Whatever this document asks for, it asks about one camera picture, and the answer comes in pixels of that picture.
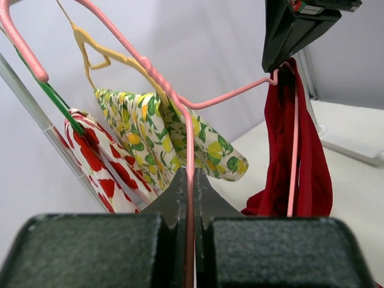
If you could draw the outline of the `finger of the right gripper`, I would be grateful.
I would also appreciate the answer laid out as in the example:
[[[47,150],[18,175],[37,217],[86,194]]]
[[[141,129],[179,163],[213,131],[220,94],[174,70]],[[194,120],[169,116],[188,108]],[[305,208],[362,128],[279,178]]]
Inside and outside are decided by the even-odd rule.
[[[341,19],[342,11],[354,12],[361,5],[360,0],[266,1],[263,70],[274,71],[326,33]]]

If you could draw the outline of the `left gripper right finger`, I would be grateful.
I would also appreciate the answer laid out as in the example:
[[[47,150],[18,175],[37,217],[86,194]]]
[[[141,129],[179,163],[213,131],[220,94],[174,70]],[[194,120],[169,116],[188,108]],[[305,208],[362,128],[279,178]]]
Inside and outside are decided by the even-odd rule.
[[[194,199],[198,287],[376,287],[338,219],[243,216],[201,169]]]

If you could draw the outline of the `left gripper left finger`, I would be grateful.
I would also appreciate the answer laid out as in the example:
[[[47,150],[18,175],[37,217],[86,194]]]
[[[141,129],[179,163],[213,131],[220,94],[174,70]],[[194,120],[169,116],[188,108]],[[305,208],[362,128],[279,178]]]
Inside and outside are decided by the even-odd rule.
[[[181,169],[138,214],[40,214],[19,230],[2,287],[183,287],[185,196]]]

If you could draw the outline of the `red skirt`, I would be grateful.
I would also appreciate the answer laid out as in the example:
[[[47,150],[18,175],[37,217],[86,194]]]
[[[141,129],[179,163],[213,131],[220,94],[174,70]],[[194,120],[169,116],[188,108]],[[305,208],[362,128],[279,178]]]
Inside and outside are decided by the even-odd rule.
[[[265,104],[265,189],[247,200],[242,214],[328,217],[333,204],[331,176],[294,58],[279,68],[277,79],[277,85],[269,86]]]

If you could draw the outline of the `pink wire hanger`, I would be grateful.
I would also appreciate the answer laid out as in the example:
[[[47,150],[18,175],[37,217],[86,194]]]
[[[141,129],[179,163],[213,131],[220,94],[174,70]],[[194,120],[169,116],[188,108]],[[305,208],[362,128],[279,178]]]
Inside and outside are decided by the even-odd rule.
[[[234,96],[237,96],[251,88],[257,87],[265,82],[270,85],[276,86],[278,84],[278,70],[274,70],[273,78],[262,78],[252,84],[243,88],[239,88],[230,93],[219,96],[213,100],[204,103],[193,104],[187,102],[180,97],[172,88],[170,83],[153,67],[150,60],[142,55],[130,44],[124,35],[117,29],[117,27],[107,18],[107,16],[91,1],[79,1],[78,3],[86,7],[92,12],[108,30],[116,37],[116,39],[126,48],[131,56],[145,69],[148,75],[162,88],[167,96],[170,96],[176,105],[177,109],[183,114],[186,121],[187,129],[187,214],[186,214],[186,236],[185,236],[185,277],[184,286],[194,287],[195,276],[195,236],[194,236],[194,141],[193,141],[193,123],[188,108],[203,109],[220,102],[226,101]],[[41,82],[47,82],[49,75],[34,55],[24,38],[18,32],[10,15],[10,1],[1,1],[1,24],[5,29],[7,35],[10,37],[13,44],[16,45],[21,55],[26,60],[29,68],[32,69],[34,76]]]

